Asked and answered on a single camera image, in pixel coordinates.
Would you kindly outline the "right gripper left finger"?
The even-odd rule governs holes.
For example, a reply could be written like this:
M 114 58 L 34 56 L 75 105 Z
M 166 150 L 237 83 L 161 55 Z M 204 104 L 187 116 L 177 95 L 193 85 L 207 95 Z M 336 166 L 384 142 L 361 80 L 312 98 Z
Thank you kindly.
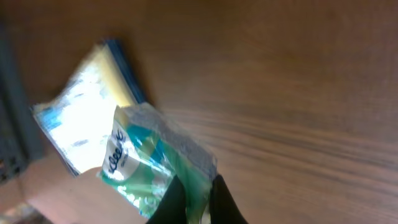
M 186 224 L 185 189 L 175 176 L 164 194 L 157 210 L 146 224 Z

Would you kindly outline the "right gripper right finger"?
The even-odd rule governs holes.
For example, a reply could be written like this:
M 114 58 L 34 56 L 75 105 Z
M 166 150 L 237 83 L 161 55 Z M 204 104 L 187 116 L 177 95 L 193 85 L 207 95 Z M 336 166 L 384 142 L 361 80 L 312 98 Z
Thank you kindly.
M 213 180 L 209 202 L 211 224 L 248 224 L 236 205 L 222 175 Z

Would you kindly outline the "cream snack bag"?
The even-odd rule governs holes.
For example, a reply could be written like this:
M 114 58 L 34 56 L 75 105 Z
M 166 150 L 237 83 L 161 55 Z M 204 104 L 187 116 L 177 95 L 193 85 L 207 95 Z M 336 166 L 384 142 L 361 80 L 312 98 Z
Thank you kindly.
M 32 114 L 72 175 L 103 163 L 116 107 L 147 101 L 119 40 L 95 45 L 51 101 Z

